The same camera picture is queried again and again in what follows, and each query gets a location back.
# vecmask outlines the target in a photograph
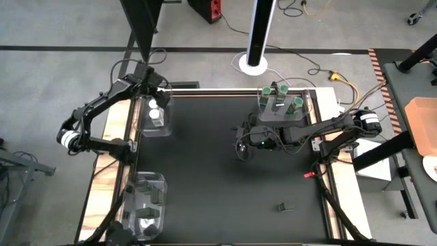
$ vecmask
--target clear plastic container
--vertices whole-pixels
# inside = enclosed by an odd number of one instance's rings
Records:
[[[150,241],[163,230],[167,183],[162,174],[137,172],[126,183],[119,221],[140,241]]]
[[[309,90],[303,88],[299,91],[289,90],[288,86],[279,88],[258,88],[258,118],[263,124],[295,122],[303,119],[312,108],[307,103]]]
[[[160,108],[154,102],[152,96],[147,96],[145,100],[145,109],[143,112],[142,126],[139,129],[146,137],[166,137],[171,134],[172,115],[173,115],[173,96],[171,86],[168,85],[165,89],[170,94],[169,104],[164,108]]]

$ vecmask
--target floor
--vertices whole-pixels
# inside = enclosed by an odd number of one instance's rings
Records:
[[[291,1],[283,0],[281,5]],[[222,0],[229,24],[249,29],[252,1]],[[319,10],[325,1],[311,1],[310,10]],[[416,49],[435,34],[437,14],[430,13],[414,27],[405,17],[425,5],[426,0],[333,0],[318,17],[290,18],[275,10],[268,42],[295,49]],[[229,30],[225,22],[209,25],[182,4],[163,6],[159,33],[154,46],[163,47],[245,47],[247,37]],[[130,28],[118,0],[0,0],[0,46],[126,46]],[[278,80],[268,72],[247,77],[230,66],[234,53],[169,53],[155,66],[170,81],[199,81],[201,87],[257,87]],[[11,151],[35,154],[41,163],[55,166],[53,177],[37,175],[24,201],[12,245],[60,245],[71,243],[76,234],[87,193],[95,154],[68,156],[55,142],[61,123],[71,110],[91,100],[108,86],[109,70],[123,53],[117,52],[32,52],[0,51],[0,136]],[[367,55],[307,55],[322,68],[337,70],[361,92],[376,84]],[[350,88],[327,80],[319,73],[309,76],[313,65],[289,54],[266,54],[269,67],[285,77],[304,77],[318,87],[333,86],[341,102],[351,100]],[[310,86],[291,79],[295,86]],[[383,103],[380,93],[363,106]],[[377,114],[383,118],[384,107]],[[100,137],[106,115],[93,121],[92,133]],[[382,122],[383,136],[393,130]],[[362,194],[373,237],[393,243],[437,245],[425,220],[417,196],[413,194],[420,219],[403,220],[404,209],[398,192]]]

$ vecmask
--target white plate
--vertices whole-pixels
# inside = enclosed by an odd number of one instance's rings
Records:
[[[423,168],[428,176],[437,182],[437,156],[423,157]]]

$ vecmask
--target black pole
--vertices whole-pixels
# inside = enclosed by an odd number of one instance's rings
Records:
[[[352,159],[354,164],[354,169],[356,172],[365,169],[377,163],[378,161],[384,160],[405,148],[413,148],[414,142],[408,131],[404,131],[398,136],[386,141],[380,146],[369,150],[366,153]]]
[[[422,59],[437,49],[437,33],[430,38],[425,44],[420,46],[412,55],[397,66],[401,72],[408,72],[414,65],[418,64]]]

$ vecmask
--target black table leg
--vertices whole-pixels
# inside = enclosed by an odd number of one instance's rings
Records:
[[[374,148],[373,150],[367,151],[366,153],[354,158],[352,160],[354,164],[355,171],[358,172],[366,167],[377,163],[378,161],[384,160],[405,148],[413,148],[414,142],[408,131],[404,131],[398,136],[386,141],[380,146]]]

